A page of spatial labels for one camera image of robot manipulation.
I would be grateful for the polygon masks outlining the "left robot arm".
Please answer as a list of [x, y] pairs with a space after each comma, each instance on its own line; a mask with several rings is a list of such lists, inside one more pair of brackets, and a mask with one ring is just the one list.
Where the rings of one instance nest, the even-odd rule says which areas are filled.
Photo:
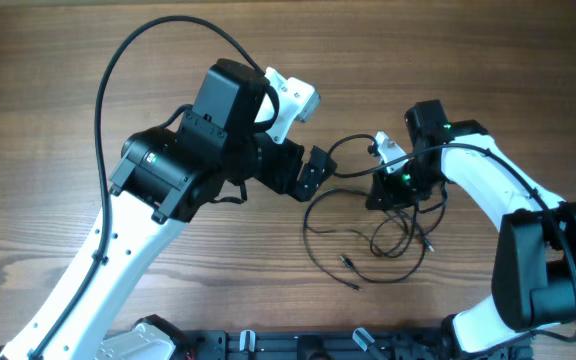
[[233, 60], [213, 65], [195, 102], [161, 126], [132, 135], [110, 178], [109, 206], [32, 320], [0, 359], [171, 359], [191, 352], [160, 319], [108, 330], [155, 258], [199, 208], [221, 201], [225, 183], [256, 179], [297, 201], [309, 200], [331, 175], [321, 149], [306, 151], [287, 135], [320, 102], [316, 88], [275, 69], [257, 72]]

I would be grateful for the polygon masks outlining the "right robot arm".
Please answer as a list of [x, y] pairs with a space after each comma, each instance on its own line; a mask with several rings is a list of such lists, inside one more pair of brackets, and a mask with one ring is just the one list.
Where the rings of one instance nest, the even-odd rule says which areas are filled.
[[[416, 207], [452, 183], [498, 232], [491, 293], [444, 320], [440, 358], [473, 359], [532, 335], [554, 337], [556, 325], [576, 326], [576, 202], [530, 178], [479, 122], [449, 121], [437, 100], [416, 103], [405, 123], [412, 152], [383, 132], [368, 148], [379, 164], [367, 207]], [[576, 341], [576, 329], [566, 339]]]

